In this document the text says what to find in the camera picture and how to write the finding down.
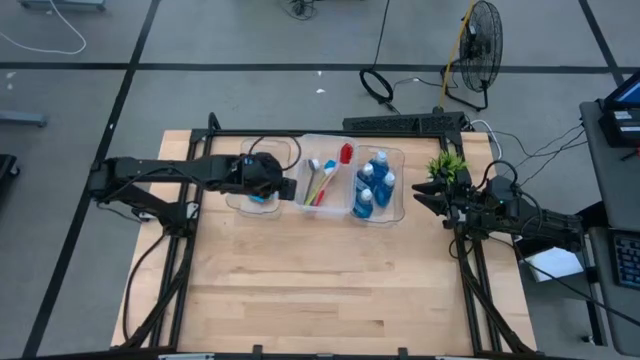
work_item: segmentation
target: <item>white cable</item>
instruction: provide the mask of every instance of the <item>white cable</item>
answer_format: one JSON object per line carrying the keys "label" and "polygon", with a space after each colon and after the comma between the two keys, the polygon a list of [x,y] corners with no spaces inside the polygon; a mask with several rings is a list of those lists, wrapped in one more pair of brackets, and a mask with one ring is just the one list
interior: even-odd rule
{"label": "white cable", "polygon": [[76,54],[81,53],[84,50],[84,48],[87,47],[87,41],[84,39],[82,34],[80,34],[78,32],[78,30],[76,30],[76,28],[74,28],[67,21],[67,19],[65,19],[64,16],[62,16],[62,14],[60,14],[60,11],[58,11],[58,8],[56,7],[56,4],[53,3],[53,0],[49,0],[49,3],[51,3],[51,6],[53,7],[53,10],[56,12],[56,14],[58,14],[60,19],[62,19],[62,21],[64,21],[64,23],[67,24],[67,26],[69,26],[69,28],[71,30],[73,30],[74,33],[76,33],[76,35],[78,35],[80,40],[82,40],[82,47],[79,50],[76,50],[76,51],[62,51],[62,50],[47,50],[47,49],[32,48],[32,47],[25,46],[25,45],[22,45],[22,44],[19,44],[19,43],[13,41],[10,37],[5,35],[2,31],[0,31],[0,36],[2,36],[3,38],[7,39],[7,41],[12,43],[13,45],[15,45],[17,47],[20,47],[20,48],[23,48],[25,50],[30,50],[30,51],[35,51],[35,52],[42,52],[42,53],[49,53],[49,54],[62,54],[62,55],[76,55]]}
{"label": "white cable", "polygon": [[496,138],[496,134],[493,133],[493,129],[491,129],[491,126],[489,126],[489,124],[487,124],[486,121],[480,120],[480,119],[473,120],[472,122],[470,122],[471,125],[473,125],[475,123],[482,123],[482,124],[484,124],[484,126],[487,127],[487,129],[489,130],[489,134],[493,138],[493,141],[496,143],[496,147],[498,148],[498,160],[502,160],[502,147],[500,146],[500,143],[498,142],[498,138]]}

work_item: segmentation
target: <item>gray floor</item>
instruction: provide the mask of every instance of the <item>gray floor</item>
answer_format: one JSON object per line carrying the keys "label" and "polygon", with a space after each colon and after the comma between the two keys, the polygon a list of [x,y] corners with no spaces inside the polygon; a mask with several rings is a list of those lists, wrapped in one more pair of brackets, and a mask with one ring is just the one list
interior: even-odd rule
{"label": "gray floor", "polygon": [[[0,62],[128,62],[150,0],[109,0],[107,12],[65,9],[89,45],[76,56],[44,55],[0,39]],[[163,0],[142,62],[369,63],[384,0],[327,0],[317,17],[298,22],[278,1]],[[465,0],[392,1],[380,63],[442,64],[456,36]],[[574,0],[495,0],[504,26],[505,65],[605,66]],[[633,0],[589,0],[621,66],[640,66],[633,41]],[[0,31],[31,46],[71,50],[73,33],[55,15],[0,3]],[[9,79],[6,74],[13,73]],[[42,112],[44,129],[0,126],[0,153],[20,157],[23,173],[0,212],[0,358],[21,355],[64,242],[90,162],[107,124],[124,71],[0,70],[0,108]],[[436,73],[384,73],[389,81]],[[578,124],[578,104],[606,96],[611,75],[501,74],[491,105],[475,114],[495,130],[518,135],[530,151]],[[478,99],[464,89],[463,97]],[[439,89],[400,85],[402,113],[430,112]],[[215,111],[224,128],[338,129],[344,117],[384,115],[362,89],[357,72],[138,71],[109,156],[155,157],[163,131],[202,127]],[[524,155],[500,137],[504,158]],[[521,167],[524,179],[541,166]],[[525,187],[541,204],[575,212],[599,193],[586,147],[568,150]],[[40,355],[102,350],[109,346],[131,261],[137,226],[91,207],[77,243]],[[553,286],[533,284],[523,271],[527,301],[541,350],[589,359],[624,358],[610,348],[580,342],[587,334],[584,302]],[[579,283],[582,278],[574,279]]]}

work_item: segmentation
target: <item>blue bottle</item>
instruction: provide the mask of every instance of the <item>blue bottle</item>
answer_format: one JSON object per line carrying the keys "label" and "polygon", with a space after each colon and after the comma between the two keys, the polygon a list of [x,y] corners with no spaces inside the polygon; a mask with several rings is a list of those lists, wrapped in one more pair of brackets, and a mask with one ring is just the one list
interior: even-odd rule
{"label": "blue bottle", "polygon": [[369,163],[373,166],[373,180],[374,183],[380,184],[387,172],[389,172],[389,163],[387,162],[387,153],[384,151],[378,151],[376,156],[369,160]]}
{"label": "blue bottle", "polygon": [[364,189],[373,190],[373,165],[366,163],[356,175],[356,194]]}
{"label": "blue bottle", "polygon": [[353,207],[353,215],[360,219],[368,219],[373,212],[373,194],[371,190],[364,189],[356,194],[356,205]]}
{"label": "blue bottle", "polygon": [[393,194],[393,186],[396,183],[396,176],[391,171],[385,175],[381,183],[379,183],[373,190],[373,195],[376,200],[376,204],[380,207],[387,207],[391,195]]}

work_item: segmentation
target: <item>toothbrush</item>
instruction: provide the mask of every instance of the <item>toothbrush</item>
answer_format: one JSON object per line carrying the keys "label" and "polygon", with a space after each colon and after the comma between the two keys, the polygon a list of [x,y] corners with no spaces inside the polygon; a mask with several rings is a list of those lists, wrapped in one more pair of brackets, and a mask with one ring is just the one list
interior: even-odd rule
{"label": "toothbrush", "polygon": [[350,144],[344,144],[340,149],[340,164],[338,164],[336,171],[334,171],[333,174],[331,174],[331,178],[329,178],[329,180],[327,180],[324,186],[320,189],[320,193],[318,194],[318,196],[316,196],[315,202],[313,203],[314,206],[319,206],[320,203],[322,202],[322,199],[324,198],[324,190],[327,187],[327,185],[329,185],[329,182],[331,181],[331,179],[338,172],[339,166],[349,165],[352,157],[353,157],[353,146],[351,146]]}
{"label": "toothbrush", "polygon": [[309,165],[309,169],[311,169],[311,178],[309,179],[309,186],[307,186],[307,193],[304,196],[305,202],[307,202],[307,199],[309,199],[311,186],[313,186],[313,180],[316,178],[318,170],[320,170],[320,162],[318,161],[318,159],[308,159],[307,164]]}
{"label": "toothbrush", "polygon": [[311,203],[313,202],[313,200],[316,198],[316,195],[318,195],[318,193],[320,193],[320,190],[322,190],[324,188],[325,183],[328,182],[329,179],[331,179],[331,174],[335,173],[336,169],[337,169],[338,164],[336,163],[335,160],[329,160],[327,161],[326,164],[324,164],[324,175],[322,177],[322,180],[320,181],[320,183],[315,187],[315,189],[313,189],[313,191],[311,192],[311,196],[309,196],[309,198],[307,198],[304,202],[304,204],[306,206],[311,205]]}

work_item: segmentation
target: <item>clear plastic bin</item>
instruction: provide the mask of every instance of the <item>clear plastic bin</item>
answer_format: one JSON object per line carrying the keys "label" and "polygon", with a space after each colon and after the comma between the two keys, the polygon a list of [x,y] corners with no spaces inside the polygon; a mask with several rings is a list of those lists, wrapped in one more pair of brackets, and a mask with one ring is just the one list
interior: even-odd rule
{"label": "clear plastic bin", "polygon": [[[341,217],[348,214],[355,203],[355,176],[357,171],[356,159],[358,159],[358,144],[349,137],[306,134],[299,138],[302,156],[296,165],[296,188],[295,204],[308,214],[329,215]],[[340,164],[337,173],[333,176],[326,187],[324,197],[319,206],[305,205],[307,189],[311,180],[312,170],[308,164],[309,159],[317,159],[320,169],[311,184],[312,191],[321,182],[324,176],[324,165],[329,160],[340,162],[340,150],[345,144],[353,147],[353,156],[349,164]]]}
{"label": "clear plastic bin", "polygon": [[403,169],[404,169],[404,153],[399,149],[379,147],[379,146],[358,146],[357,157],[357,170],[362,169],[364,164],[369,162],[376,156],[378,151],[384,151],[387,153],[387,162],[389,163],[389,171],[396,176],[396,182],[393,186],[393,192],[391,193],[391,200],[387,207],[383,208],[373,201],[373,213],[368,219],[361,219],[353,217],[361,223],[376,223],[376,224],[393,224],[404,218],[404,205],[403,205]]}
{"label": "clear plastic bin", "polygon": [[[258,138],[247,138],[240,146],[241,153],[248,153],[251,145]],[[291,157],[291,146],[281,140],[263,139],[253,148],[252,153],[268,152],[280,162],[283,167],[287,166]],[[251,200],[247,195],[228,194],[226,197],[227,206],[235,209],[244,216],[276,219],[282,212],[278,194],[265,203]]]}

